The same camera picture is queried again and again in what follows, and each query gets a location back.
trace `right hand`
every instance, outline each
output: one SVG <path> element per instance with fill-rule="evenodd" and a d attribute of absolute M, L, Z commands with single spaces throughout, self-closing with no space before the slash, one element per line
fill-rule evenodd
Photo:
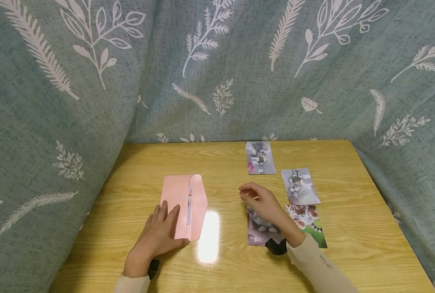
<path fill-rule="evenodd" d="M 258 216 L 278 226 L 292 247 L 303 243 L 305 234 L 281 208 L 273 192 L 254 182 L 246 183 L 238 189 L 240 198 L 257 212 Z"/>

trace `black object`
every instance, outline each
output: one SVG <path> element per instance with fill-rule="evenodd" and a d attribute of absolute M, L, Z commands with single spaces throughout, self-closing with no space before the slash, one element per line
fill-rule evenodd
<path fill-rule="evenodd" d="M 149 269 L 147 269 L 147 274 L 149 275 L 149 279 L 152 280 L 157 271 L 159 270 L 159 261 L 156 259 L 153 259 L 149 265 Z"/>
<path fill-rule="evenodd" d="M 268 241 L 266 241 L 264 246 L 266 246 L 266 248 L 275 256 L 282 256 L 287 252 L 285 238 L 281 240 L 279 244 L 277 244 L 276 241 L 273 240 L 273 238 L 270 238 Z"/>

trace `beige long-sleeve shirt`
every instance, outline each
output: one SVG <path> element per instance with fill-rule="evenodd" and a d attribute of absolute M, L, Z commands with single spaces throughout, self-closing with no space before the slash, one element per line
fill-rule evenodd
<path fill-rule="evenodd" d="M 351 281 L 332 265 L 318 248 L 312 235 L 306 234 L 298 247 L 287 245 L 287 253 L 295 265 L 310 281 L 317 293 L 359 293 Z M 149 276 L 141 278 L 121 277 L 116 284 L 115 293 L 146 293 Z"/>

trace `tabletop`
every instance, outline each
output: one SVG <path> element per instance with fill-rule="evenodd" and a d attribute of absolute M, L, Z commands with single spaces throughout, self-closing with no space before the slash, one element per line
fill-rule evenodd
<path fill-rule="evenodd" d="M 201 174 L 201 238 L 160 258 L 149 292 L 313 292 L 287 256 L 248 246 L 238 187 L 256 182 L 287 203 L 282 169 L 308 167 L 328 249 L 360 292 L 435 292 L 348 141 L 272 141 L 276 175 L 247 173 L 244 142 L 126 144 L 51 292 L 113 292 L 128 251 L 159 203 L 165 175 Z"/>

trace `printed photo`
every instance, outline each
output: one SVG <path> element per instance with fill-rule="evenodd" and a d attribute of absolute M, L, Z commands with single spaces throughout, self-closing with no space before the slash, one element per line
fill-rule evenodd
<path fill-rule="evenodd" d="M 285 206 L 286 213 L 294 220 L 300 231 L 312 235 L 321 249 L 328 248 L 325 235 L 320 224 L 317 208 L 315 206 Z"/>
<path fill-rule="evenodd" d="M 308 168 L 281 170 L 281 175 L 290 204 L 310 206 L 321 203 Z"/>
<path fill-rule="evenodd" d="M 245 143 L 249 174 L 276 174 L 269 142 Z"/>
<path fill-rule="evenodd" d="M 273 238 L 276 243 L 280 243 L 284 239 L 281 231 L 275 225 L 260 218 L 251 207 L 247 207 L 247 221 L 248 245 L 264 246 L 270 238 Z"/>

